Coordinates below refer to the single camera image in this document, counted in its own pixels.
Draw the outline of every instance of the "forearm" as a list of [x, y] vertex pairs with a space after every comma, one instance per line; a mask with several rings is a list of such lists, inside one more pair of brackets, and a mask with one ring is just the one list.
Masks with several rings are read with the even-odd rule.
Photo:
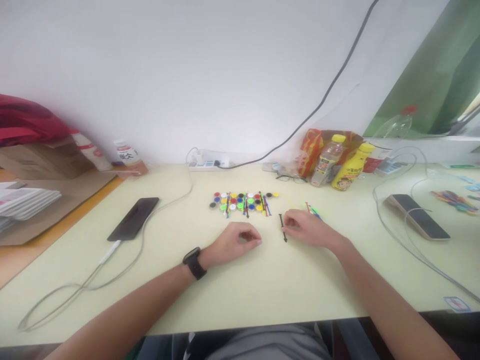
[[100, 313], [60, 345], [48, 359], [120, 359], [195, 281], [178, 265]]
[[348, 239], [342, 239], [333, 252], [395, 359], [457, 359], [448, 344]]

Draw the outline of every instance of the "beverage bottle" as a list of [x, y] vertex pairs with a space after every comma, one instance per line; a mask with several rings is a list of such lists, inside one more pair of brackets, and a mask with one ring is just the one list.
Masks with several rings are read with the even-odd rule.
[[133, 172], [134, 176], [144, 175], [149, 172], [149, 169], [140, 158], [137, 150], [127, 145], [125, 140], [118, 139], [113, 142], [116, 146], [116, 152], [120, 157], [120, 160], [125, 166]]
[[344, 141], [344, 135], [335, 134], [331, 137], [331, 141], [321, 151], [318, 163], [311, 176], [310, 184], [315, 187], [321, 187], [327, 182], [329, 172], [344, 152]]
[[338, 174], [331, 182], [331, 186], [338, 191], [348, 190], [352, 182], [364, 169], [365, 160], [374, 149], [375, 146], [370, 143], [364, 142], [361, 144], [355, 155], [340, 168]]
[[100, 149], [96, 147], [90, 140], [83, 136], [76, 128], [71, 128], [70, 134], [80, 151], [85, 157], [90, 160], [98, 171], [107, 171], [113, 168], [110, 161], [108, 161], [102, 154]]
[[384, 123], [368, 140], [375, 146], [370, 156], [366, 159], [364, 173], [373, 173], [380, 163], [407, 135], [412, 126], [412, 115], [417, 110], [416, 106], [407, 106], [400, 115], [396, 115]]

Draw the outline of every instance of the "yellow bottle cap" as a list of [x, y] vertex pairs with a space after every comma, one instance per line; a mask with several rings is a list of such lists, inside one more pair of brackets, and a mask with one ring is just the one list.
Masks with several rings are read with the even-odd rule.
[[364, 153], [371, 153], [374, 149], [375, 149], [375, 146], [373, 146], [372, 144], [369, 144], [367, 142], [364, 142], [362, 145], [360, 145], [360, 147], [358, 148], [360, 151], [363, 151]]
[[336, 143], [343, 143], [345, 141], [345, 136], [340, 134], [335, 134], [331, 137], [331, 140]]

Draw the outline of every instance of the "white desk surface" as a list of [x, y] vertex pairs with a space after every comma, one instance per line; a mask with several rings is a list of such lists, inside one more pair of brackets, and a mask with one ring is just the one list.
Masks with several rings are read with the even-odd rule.
[[[443, 170], [480, 182], [480, 171]], [[129, 179], [75, 224], [47, 251], [0, 290], [0, 346], [59, 343], [82, 325], [146, 281], [177, 265], [196, 246], [210, 244], [228, 221], [219, 210], [210, 210], [215, 192], [279, 192], [295, 207], [305, 201], [320, 211], [328, 224], [349, 237], [366, 260], [419, 312], [448, 309], [444, 296], [458, 296], [473, 311], [480, 303], [417, 261], [397, 244], [381, 225], [374, 185], [384, 181], [375, 175], [357, 180], [347, 192], [330, 186], [275, 180], [258, 164], [222, 172], [194, 172], [193, 191], [157, 213], [148, 223], [145, 247], [138, 263], [113, 284], [82, 293], [65, 311], [45, 326], [20, 333], [17, 325], [26, 312], [50, 290], [65, 283], [81, 283], [112, 245], [106, 239], [132, 205], [142, 197], [159, 197], [163, 203], [189, 188], [185, 165], [163, 166], [150, 174]], [[423, 178], [417, 166], [404, 177], [378, 189], [381, 199], [408, 194]], [[468, 216], [436, 200], [429, 191], [451, 190], [472, 194], [459, 179], [429, 179], [414, 191], [414, 199], [432, 209], [430, 215], [451, 235], [448, 242], [431, 242], [414, 231], [412, 238], [423, 253], [444, 272], [480, 295], [480, 217]], [[325, 249], [283, 240], [278, 214], [290, 208], [285, 196], [270, 201], [272, 217], [251, 215], [263, 244], [246, 256], [213, 268], [153, 326], [150, 335], [320, 321], [366, 316], [336, 258]], [[403, 219], [382, 205], [388, 224], [406, 240]], [[240, 212], [230, 221], [247, 221]], [[123, 243], [92, 285], [103, 283], [128, 264], [140, 239]], [[56, 307], [71, 290], [63, 290], [41, 306], [32, 320]]]

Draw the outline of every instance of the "white bottle cap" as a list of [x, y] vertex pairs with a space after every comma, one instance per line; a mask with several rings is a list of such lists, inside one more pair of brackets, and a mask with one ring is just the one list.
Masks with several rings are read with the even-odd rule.
[[117, 147], [117, 148], [121, 148], [121, 147], [124, 147], [124, 146], [127, 146], [127, 143], [125, 142], [125, 140], [123, 139], [117, 139], [113, 142], [113, 144]]

